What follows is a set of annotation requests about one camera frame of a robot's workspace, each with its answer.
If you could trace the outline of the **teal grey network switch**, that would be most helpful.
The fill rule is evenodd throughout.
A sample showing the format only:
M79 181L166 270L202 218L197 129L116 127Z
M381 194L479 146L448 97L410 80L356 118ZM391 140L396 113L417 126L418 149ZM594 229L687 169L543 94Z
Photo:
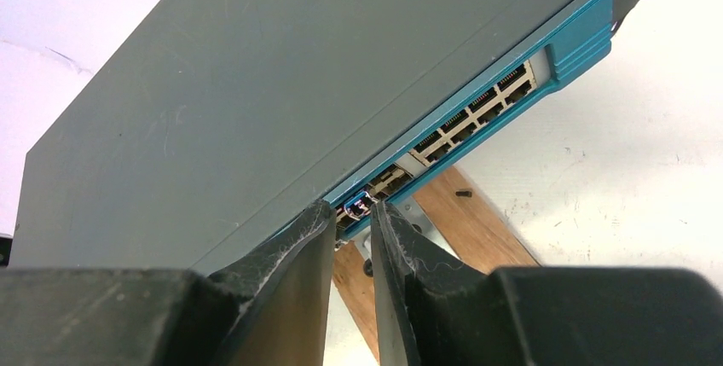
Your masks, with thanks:
M638 1L159 0L27 153L9 264L211 273L317 199L347 241L349 198L408 198Z

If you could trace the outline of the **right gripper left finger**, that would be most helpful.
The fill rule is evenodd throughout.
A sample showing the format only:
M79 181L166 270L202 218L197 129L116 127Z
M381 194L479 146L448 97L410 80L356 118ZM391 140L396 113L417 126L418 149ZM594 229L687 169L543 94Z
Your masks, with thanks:
M238 305L216 365L322 364L335 242L336 213L316 200L280 233L210 274Z

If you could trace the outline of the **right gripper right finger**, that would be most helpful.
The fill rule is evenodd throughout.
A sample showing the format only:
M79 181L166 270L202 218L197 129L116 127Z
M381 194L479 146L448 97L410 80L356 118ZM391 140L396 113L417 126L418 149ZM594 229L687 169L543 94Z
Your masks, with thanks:
M373 207L371 242L381 364L490 365L489 278L386 201Z

